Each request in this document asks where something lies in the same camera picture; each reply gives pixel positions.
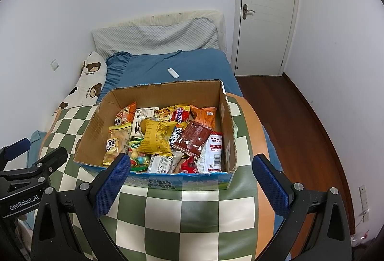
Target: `white door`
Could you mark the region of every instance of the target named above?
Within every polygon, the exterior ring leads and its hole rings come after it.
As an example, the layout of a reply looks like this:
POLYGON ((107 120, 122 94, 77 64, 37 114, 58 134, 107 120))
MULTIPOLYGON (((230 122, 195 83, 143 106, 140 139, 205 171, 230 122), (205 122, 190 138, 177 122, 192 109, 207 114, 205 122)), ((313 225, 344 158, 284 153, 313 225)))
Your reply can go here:
POLYGON ((278 75, 291 28, 294 0, 242 0, 237 76, 278 75))

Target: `remote control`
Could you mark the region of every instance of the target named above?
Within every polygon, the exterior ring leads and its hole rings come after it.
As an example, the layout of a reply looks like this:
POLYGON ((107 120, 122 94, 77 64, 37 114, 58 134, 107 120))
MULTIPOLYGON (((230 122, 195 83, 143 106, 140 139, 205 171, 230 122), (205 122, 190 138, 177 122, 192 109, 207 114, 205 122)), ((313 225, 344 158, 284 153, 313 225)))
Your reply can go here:
POLYGON ((168 71, 168 73, 171 74, 172 77, 174 77, 174 78, 178 78, 179 77, 179 74, 176 73, 172 68, 168 68, 167 71, 168 71))

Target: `barcode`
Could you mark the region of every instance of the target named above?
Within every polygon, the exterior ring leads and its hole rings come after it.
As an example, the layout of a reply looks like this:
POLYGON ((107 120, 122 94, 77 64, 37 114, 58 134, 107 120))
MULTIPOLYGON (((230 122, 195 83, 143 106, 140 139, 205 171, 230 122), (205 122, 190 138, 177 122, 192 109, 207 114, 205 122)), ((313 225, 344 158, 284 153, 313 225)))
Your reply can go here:
POLYGON ((214 167, 220 167, 220 159, 221 159, 221 154, 214 155, 214 167))

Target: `blue gripper pad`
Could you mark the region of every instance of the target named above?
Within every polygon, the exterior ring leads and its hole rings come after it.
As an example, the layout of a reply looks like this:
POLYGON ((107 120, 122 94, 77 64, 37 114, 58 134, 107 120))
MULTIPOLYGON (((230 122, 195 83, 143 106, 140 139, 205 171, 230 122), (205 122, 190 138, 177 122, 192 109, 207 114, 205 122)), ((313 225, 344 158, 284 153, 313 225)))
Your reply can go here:
POLYGON ((131 160, 128 155, 124 155, 95 195, 93 213, 97 219, 108 213, 130 171, 131 160))
POLYGON ((16 157, 29 151, 31 143, 27 138, 24 138, 5 149, 4 158, 8 161, 15 159, 16 157))
POLYGON ((289 214, 288 195, 279 184, 272 171, 258 155, 253 158, 252 171, 264 194, 268 198, 274 212, 284 218, 287 217, 289 214))

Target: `green checkered pattern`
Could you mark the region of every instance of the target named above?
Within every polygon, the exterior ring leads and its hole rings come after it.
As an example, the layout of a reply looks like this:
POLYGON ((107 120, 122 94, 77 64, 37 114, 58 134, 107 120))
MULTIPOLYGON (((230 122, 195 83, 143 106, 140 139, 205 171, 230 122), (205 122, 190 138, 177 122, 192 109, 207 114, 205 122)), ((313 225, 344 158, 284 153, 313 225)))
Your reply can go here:
MULTIPOLYGON (((227 190, 174 191, 124 185, 111 210, 100 218, 122 253, 133 261, 236 260, 255 258, 258 235, 257 183, 244 116, 228 97, 238 129, 237 170, 227 190)), ((97 105, 64 109, 44 144, 42 156, 63 146, 68 161, 51 175, 58 191, 71 190, 93 176, 72 160, 97 105)), ((96 259, 74 214, 74 230, 85 255, 96 259)))

